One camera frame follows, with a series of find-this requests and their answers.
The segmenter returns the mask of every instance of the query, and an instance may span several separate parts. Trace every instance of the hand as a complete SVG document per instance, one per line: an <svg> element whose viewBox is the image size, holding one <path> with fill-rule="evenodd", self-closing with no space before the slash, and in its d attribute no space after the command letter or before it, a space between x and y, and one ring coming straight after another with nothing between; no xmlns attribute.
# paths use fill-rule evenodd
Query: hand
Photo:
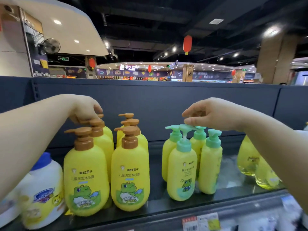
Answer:
<svg viewBox="0 0 308 231"><path fill-rule="evenodd" d="M209 98L192 104L182 116L188 117L184 123L192 126L243 131L251 112L256 111L220 98Z"/></svg>
<svg viewBox="0 0 308 231"><path fill-rule="evenodd" d="M103 112L99 103L92 97L73 94L66 94L65 96L74 102L73 109L69 116L74 123L79 123L79 120L99 118L97 113Z"/></svg>

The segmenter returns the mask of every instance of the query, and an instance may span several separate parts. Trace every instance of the store sign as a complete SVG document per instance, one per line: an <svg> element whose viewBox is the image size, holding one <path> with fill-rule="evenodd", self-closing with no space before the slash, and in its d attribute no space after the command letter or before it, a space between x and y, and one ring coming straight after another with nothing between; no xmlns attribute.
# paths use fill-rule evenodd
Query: store sign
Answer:
<svg viewBox="0 0 308 231"><path fill-rule="evenodd" d="M170 65L170 69L174 69L174 68L177 68L179 66L179 61L176 60L175 62L172 62L171 65Z"/></svg>
<svg viewBox="0 0 308 231"><path fill-rule="evenodd" d="M60 61L69 61L70 59L68 57L59 57L58 56L58 60L60 60Z"/></svg>
<svg viewBox="0 0 308 231"><path fill-rule="evenodd" d="M124 66L124 68L127 69L127 70L130 70L130 71L135 71L135 70L139 69L139 66L129 65L129 66Z"/></svg>

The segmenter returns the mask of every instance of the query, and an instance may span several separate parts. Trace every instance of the red lantern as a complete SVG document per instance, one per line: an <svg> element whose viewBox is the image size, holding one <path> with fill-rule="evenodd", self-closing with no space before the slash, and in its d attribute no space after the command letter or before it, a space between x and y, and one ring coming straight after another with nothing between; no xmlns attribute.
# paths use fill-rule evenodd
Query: red lantern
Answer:
<svg viewBox="0 0 308 231"><path fill-rule="evenodd" d="M188 36L185 36L184 38L184 42L183 42L183 50L185 52L185 55L188 55L188 52L192 49L192 40L193 38L188 35Z"/></svg>
<svg viewBox="0 0 308 231"><path fill-rule="evenodd" d="M89 66L92 67L92 68L95 67L95 60L94 60L94 58L90 58L89 59Z"/></svg>

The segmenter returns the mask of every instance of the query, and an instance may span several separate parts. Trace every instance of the price tag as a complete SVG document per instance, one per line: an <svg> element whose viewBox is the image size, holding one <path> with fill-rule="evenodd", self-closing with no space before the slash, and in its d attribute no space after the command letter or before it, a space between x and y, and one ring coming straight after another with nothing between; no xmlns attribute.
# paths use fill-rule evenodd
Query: price tag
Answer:
<svg viewBox="0 0 308 231"><path fill-rule="evenodd" d="M198 230L197 217L189 217L182 219L183 231L196 231Z"/></svg>
<svg viewBox="0 0 308 231"><path fill-rule="evenodd" d="M220 230L220 223L217 213L198 216L198 225L200 231Z"/></svg>
<svg viewBox="0 0 308 231"><path fill-rule="evenodd" d="M292 195L281 198L284 209L287 212L299 212L302 210L301 206Z"/></svg>

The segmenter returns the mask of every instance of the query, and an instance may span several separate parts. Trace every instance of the blue bottle cap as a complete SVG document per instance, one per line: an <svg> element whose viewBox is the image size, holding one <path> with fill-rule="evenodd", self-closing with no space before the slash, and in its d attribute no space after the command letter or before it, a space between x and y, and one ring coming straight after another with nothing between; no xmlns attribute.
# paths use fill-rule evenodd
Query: blue bottle cap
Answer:
<svg viewBox="0 0 308 231"><path fill-rule="evenodd" d="M44 152L38 161L33 165L31 171L43 168L51 163L51 156L49 152Z"/></svg>

